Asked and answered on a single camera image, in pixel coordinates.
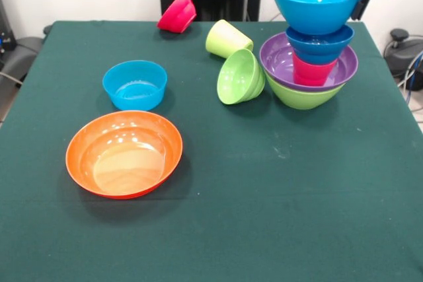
tipped over cup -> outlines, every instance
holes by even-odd
[[[217,95],[226,105],[238,104],[261,94],[265,76],[256,57],[248,49],[229,56],[217,78]]]
[[[249,37],[223,19],[212,26],[206,39],[206,50],[225,59],[241,49],[252,51],[252,47]]]
[[[157,28],[183,33],[197,16],[192,0],[174,0],[157,23]]]

orange bowl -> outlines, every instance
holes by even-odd
[[[181,156],[182,137],[164,117],[151,112],[114,112],[77,132],[66,151],[66,167],[87,191],[128,199],[162,184]]]

cup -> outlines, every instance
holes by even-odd
[[[252,51],[253,42],[226,20],[217,21],[209,31],[206,50],[228,58],[240,49]]]
[[[338,59],[329,64],[314,65],[305,63],[292,52],[293,81],[298,85],[323,86]]]
[[[157,28],[183,33],[197,16],[192,0],[174,0],[157,23]]]

plastic cup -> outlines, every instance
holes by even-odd
[[[151,110],[163,99],[167,74],[150,61],[127,61],[109,69],[103,88],[121,110]]]
[[[241,49],[229,56],[217,79],[217,95],[226,105],[256,98],[263,91],[264,73],[250,50]]]
[[[313,65],[305,63],[295,54],[295,52],[293,52],[292,61],[293,81],[295,84],[305,86],[323,86],[338,60],[335,59],[329,64]]]
[[[206,39],[206,50],[225,59],[240,49],[252,51],[252,47],[250,38],[223,19],[212,26]]]
[[[157,28],[174,33],[183,33],[197,16],[192,0],[174,0],[163,13]]]

stacked bowls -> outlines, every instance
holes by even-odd
[[[275,0],[289,24],[260,50],[272,90],[290,107],[311,109],[332,98],[357,71],[346,25],[360,0]]]

